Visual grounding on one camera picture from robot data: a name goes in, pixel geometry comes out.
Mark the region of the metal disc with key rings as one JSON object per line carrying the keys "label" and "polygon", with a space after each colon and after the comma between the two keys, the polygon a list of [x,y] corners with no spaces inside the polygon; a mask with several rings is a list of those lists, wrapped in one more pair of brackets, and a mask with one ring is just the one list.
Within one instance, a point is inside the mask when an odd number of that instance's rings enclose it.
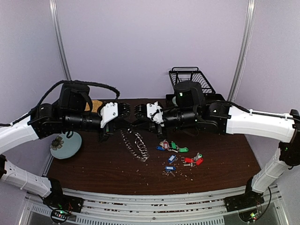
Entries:
{"label": "metal disc with key rings", "polygon": [[141,162],[146,162],[149,159],[148,149],[140,133],[128,128],[121,130],[120,134],[127,150],[134,158]]}

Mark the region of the green key tag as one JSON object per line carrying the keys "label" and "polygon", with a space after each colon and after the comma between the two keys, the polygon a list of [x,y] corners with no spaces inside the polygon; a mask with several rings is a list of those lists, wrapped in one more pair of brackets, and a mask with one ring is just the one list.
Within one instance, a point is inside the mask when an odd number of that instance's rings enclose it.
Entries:
{"label": "green key tag", "polygon": [[183,147],[183,148],[177,148],[177,151],[178,151],[178,152],[185,153],[185,152],[188,152],[189,149],[188,149],[187,147]]}

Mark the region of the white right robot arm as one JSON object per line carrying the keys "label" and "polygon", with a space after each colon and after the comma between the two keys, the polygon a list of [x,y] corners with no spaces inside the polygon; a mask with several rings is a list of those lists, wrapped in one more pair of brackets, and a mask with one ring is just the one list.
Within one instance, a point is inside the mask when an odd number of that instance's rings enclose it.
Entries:
{"label": "white right robot arm", "polygon": [[240,203],[250,207],[283,172],[300,164],[300,115],[297,110],[278,114],[246,109],[223,99],[209,98],[199,82],[184,81],[173,87],[176,105],[158,102],[137,105],[134,126],[163,138],[169,128],[196,128],[217,134],[245,134],[279,141],[272,159],[252,177]]}

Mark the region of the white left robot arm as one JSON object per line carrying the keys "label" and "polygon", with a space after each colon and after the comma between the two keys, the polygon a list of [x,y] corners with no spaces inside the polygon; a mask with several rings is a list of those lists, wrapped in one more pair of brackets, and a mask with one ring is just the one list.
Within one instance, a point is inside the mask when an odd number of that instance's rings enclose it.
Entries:
{"label": "white left robot arm", "polygon": [[20,118],[0,126],[0,180],[49,199],[57,208],[67,204],[60,182],[30,173],[10,162],[4,153],[24,143],[41,140],[53,134],[72,131],[98,132],[102,139],[108,138],[129,115],[129,105],[116,101],[104,105],[100,113],[86,110],[92,107],[90,87],[108,89],[119,98],[115,87],[97,82],[58,81],[40,99],[35,107]]}

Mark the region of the mixed colour key tag bunch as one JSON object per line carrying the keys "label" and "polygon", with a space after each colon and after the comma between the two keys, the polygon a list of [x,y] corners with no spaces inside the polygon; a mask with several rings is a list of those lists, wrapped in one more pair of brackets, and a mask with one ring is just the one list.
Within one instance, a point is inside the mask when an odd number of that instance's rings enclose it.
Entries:
{"label": "mixed colour key tag bunch", "polygon": [[175,142],[171,141],[167,141],[167,140],[163,140],[159,143],[159,145],[156,147],[157,150],[160,151],[173,151],[173,152],[178,152],[178,146],[176,145]]}

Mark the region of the yellow dotted plate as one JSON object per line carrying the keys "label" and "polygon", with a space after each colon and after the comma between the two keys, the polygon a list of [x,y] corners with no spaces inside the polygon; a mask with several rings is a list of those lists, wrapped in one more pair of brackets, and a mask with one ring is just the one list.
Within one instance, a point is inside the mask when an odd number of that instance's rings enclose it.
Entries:
{"label": "yellow dotted plate", "polygon": [[97,113],[102,104],[103,102],[100,100],[92,100],[92,108],[90,108],[89,104],[86,103],[85,112],[91,111],[92,113]]}

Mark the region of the blue key tag upper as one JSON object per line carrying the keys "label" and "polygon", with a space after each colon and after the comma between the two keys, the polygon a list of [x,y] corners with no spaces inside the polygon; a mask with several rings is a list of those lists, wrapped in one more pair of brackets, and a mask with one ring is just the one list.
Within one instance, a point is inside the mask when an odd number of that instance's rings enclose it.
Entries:
{"label": "blue key tag upper", "polygon": [[169,158],[168,158],[168,163],[169,164],[172,164],[173,162],[176,162],[178,160],[178,158],[176,157],[176,155],[171,155]]}

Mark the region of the blue key tag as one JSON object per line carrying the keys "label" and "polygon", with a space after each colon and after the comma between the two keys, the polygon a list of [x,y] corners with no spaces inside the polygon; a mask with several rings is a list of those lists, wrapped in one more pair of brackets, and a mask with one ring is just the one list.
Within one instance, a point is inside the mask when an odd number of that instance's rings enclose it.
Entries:
{"label": "blue key tag", "polygon": [[176,167],[174,167],[174,166],[166,166],[165,167],[165,171],[167,173],[171,174],[174,177],[175,174],[173,172],[176,171]]}
{"label": "blue key tag", "polygon": [[176,157],[176,155],[171,155],[169,158],[168,158],[168,163],[169,164],[172,164],[173,162],[176,162],[178,160],[178,158]]}

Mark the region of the celadon green bowl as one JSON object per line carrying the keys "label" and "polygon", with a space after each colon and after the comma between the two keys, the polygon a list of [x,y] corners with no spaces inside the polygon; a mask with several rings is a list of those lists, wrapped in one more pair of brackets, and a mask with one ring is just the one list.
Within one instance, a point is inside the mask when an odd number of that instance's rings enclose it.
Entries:
{"label": "celadon green bowl", "polygon": [[173,98],[172,98],[172,103],[173,103],[174,106],[177,106],[177,103],[176,103],[176,97],[173,97]]}

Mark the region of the blue key tag lower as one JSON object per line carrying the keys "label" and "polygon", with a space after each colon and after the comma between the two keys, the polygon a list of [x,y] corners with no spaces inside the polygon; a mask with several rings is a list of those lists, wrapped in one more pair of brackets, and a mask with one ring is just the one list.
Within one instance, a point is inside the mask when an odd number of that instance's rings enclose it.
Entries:
{"label": "blue key tag lower", "polygon": [[176,167],[174,167],[174,166],[166,166],[165,167],[165,171],[167,173],[171,174],[174,177],[175,174],[173,172],[176,171]]}

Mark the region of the light blue plate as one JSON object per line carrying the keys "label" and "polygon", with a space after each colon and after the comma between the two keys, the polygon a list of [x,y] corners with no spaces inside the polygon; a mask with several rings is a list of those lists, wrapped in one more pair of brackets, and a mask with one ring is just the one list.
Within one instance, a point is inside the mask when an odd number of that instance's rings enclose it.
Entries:
{"label": "light blue plate", "polygon": [[50,153],[56,159],[67,159],[74,156],[82,145],[82,138],[74,132],[70,138],[66,134],[60,134],[52,140]]}

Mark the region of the red key tag bunch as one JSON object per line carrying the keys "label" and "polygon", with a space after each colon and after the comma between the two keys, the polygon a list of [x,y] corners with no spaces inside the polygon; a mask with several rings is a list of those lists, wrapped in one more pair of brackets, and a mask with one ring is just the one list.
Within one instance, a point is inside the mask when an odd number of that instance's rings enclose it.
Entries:
{"label": "red key tag bunch", "polygon": [[201,165],[204,159],[202,154],[197,153],[194,157],[181,157],[181,161],[184,166],[195,167]]}

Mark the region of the aluminium front rail base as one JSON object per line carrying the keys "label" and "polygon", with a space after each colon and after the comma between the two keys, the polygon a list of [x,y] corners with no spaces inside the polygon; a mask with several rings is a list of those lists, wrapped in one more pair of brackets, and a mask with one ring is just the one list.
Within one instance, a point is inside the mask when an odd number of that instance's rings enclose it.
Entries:
{"label": "aluminium front rail base", "polygon": [[264,193],[265,203],[228,212],[224,199],[244,187],[176,195],[115,195],[65,188],[65,194],[83,199],[80,213],[67,225],[243,225],[241,216],[258,209],[264,215],[256,225],[287,225],[282,197],[276,185]]}

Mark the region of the right aluminium frame post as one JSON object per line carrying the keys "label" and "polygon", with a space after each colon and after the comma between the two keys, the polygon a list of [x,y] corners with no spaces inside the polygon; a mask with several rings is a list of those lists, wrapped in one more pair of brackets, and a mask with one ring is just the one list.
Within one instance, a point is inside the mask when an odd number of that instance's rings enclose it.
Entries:
{"label": "right aluminium frame post", "polygon": [[246,65],[246,55],[250,47],[254,20],[255,20],[255,8],[256,8],[256,0],[249,0],[247,6],[247,13],[246,13],[245,26],[244,26],[243,36],[242,36],[242,42],[240,45],[240,53],[238,56],[230,92],[227,98],[227,100],[231,102],[234,102],[237,97],[244,68]]}

